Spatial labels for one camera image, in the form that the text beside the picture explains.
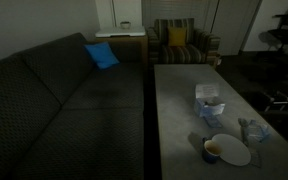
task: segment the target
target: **bowl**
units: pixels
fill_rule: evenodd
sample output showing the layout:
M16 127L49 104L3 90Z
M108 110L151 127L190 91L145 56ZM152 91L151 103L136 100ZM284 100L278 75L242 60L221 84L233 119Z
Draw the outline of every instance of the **bowl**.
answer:
M128 21L123 21L120 23L122 29L129 29L131 28L131 23Z

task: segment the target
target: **door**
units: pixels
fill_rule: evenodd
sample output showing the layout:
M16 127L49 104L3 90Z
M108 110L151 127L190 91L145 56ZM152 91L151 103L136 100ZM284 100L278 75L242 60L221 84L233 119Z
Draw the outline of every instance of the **door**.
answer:
M261 0L219 0L212 33L221 37L219 53L237 55Z

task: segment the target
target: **coffee table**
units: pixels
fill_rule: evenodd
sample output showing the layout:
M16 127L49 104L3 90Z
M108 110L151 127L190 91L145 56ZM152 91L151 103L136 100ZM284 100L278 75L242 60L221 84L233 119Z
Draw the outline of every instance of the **coffee table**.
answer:
M155 65L156 103L163 179L288 179L288 143L270 127L263 142L249 138L262 166L235 166L223 160L203 161L202 138L224 133L241 139L238 118L268 124L209 65ZM194 112L195 85L219 83L219 97L225 102L219 116L222 128L210 128Z

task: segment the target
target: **armchair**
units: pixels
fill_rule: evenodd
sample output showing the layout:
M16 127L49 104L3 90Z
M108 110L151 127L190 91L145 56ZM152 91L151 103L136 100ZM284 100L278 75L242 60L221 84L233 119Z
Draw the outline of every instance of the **armchair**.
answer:
M186 28L185 45L169 46L168 28ZM220 38L200 29L194 29L194 19L156 19L154 27L147 29L149 68L154 64L214 65L218 58Z

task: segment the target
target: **plate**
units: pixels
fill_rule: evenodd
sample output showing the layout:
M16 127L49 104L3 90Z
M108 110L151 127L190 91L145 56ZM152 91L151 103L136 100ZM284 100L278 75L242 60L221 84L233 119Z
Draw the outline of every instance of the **plate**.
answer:
M228 134L217 134L212 138L222 148L220 157L233 165L244 166L251 161L248 148L237 138Z

